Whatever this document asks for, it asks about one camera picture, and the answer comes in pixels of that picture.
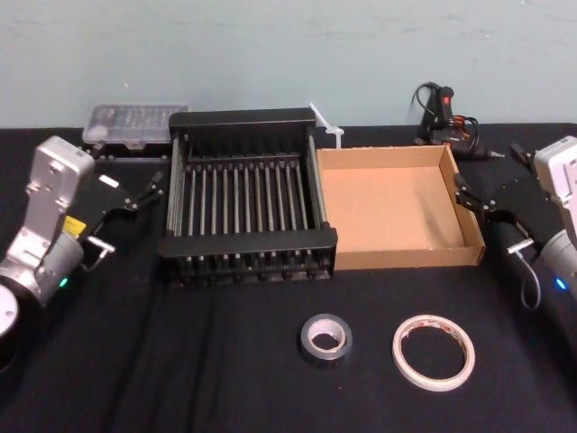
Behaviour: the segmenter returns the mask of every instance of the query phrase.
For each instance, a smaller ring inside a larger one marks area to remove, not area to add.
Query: blue led light
[[[557,287],[561,290],[567,290],[567,284],[565,284],[563,282],[563,280],[561,280],[560,278],[555,278],[555,284],[557,284]]]

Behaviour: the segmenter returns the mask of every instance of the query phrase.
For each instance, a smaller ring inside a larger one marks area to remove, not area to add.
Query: black dish rack
[[[326,220],[309,108],[176,113],[166,235],[175,281],[329,278]]]

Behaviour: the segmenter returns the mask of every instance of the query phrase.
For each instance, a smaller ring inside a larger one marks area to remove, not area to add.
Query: light blue wall
[[[405,124],[414,87],[482,122],[575,121],[575,0],[4,0],[0,126],[99,102],[303,106]]]

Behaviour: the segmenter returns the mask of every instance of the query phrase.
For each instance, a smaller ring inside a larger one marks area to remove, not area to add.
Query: roll of tape
[[[439,328],[457,340],[465,357],[464,366],[458,374],[448,379],[433,379],[418,373],[408,364],[403,355],[401,343],[403,338],[408,336],[412,330],[420,327]],[[403,376],[416,386],[433,392],[447,392],[463,385],[471,375],[475,365],[475,349],[467,333],[451,320],[438,316],[422,315],[409,318],[398,327],[393,337],[393,359]]]
[[[336,346],[324,349],[315,344],[317,336],[329,335]],[[302,327],[300,346],[308,361],[321,366],[336,366],[351,353],[353,333],[347,323],[332,314],[317,314]]]

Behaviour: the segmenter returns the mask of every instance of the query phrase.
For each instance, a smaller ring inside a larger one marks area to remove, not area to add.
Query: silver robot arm
[[[577,138],[567,136],[537,151],[535,171],[541,188],[561,212],[564,229],[541,250],[556,284],[577,299]]]
[[[0,262],[0,366],[10,361],[13,334],[26,310],[42,309],[84,257],[79,242],[63,226],[94,168],[90,155],[59,137],[36,148],[24,223]]]

